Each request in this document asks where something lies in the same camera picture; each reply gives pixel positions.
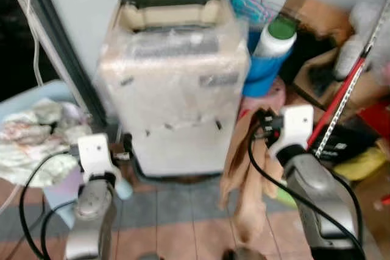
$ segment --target tiled floor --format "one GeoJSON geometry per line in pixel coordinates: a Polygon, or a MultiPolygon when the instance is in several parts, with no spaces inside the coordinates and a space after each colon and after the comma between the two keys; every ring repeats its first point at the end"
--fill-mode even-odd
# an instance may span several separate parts
{"type": "MultiPolygon", "coordinates": [[[[217,180],[185,188],[157,189],[140,184],[131,170],[128,177],[135,192],[125,202],[115,200],[118,212],[112,231],[112,260],[133,260],[146,253],[158,253],[166,260],[214,260],[221,259],[225,249],[241,245],[231,220],[236,193],[230,197],[228,208],[220,210],[217,180]]],[[[11,188],[0,180],[0,200],[5,200],[11,188]]],[[[41,199],[39,190],[27,194],[28,222],[41,214],[41,199]]],[[[265,228],[248,246],[268,260],[312,259],[298,212],[274,200],[266,199],[266,203],[265,228]]],[[[23,235],[17,204],[14,200],[0,215],[1,260],[36,259],[25,241],[16,247],[23,235]]],[[[39,232],[38,225],[33,232],[36,239],[39,232]]],[[[62,220],[53,218],[48,229],[52,259],[63,259],[67,232],[62,220]]],[[[369,236],[366,250],[367,260],[381,259],[369,236]]]]}

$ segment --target white bottle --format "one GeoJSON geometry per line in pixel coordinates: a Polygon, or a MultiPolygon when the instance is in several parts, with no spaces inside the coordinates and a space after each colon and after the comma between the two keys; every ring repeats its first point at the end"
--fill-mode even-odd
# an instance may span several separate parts
{"type": "Polygon", "coordinates": [[[364,47],[363,38],[353,35],[342,45],[338,55],[333,75],[336,80],[344,80],[352,70],[364,47]]]}
{"type": "Polygon", "coordinates": [[[253,55],[257,57],[285,55],[296,39],[297,33],[294,22],[283,16],[278,16],[261,31],[260,40],[253,55]]]}

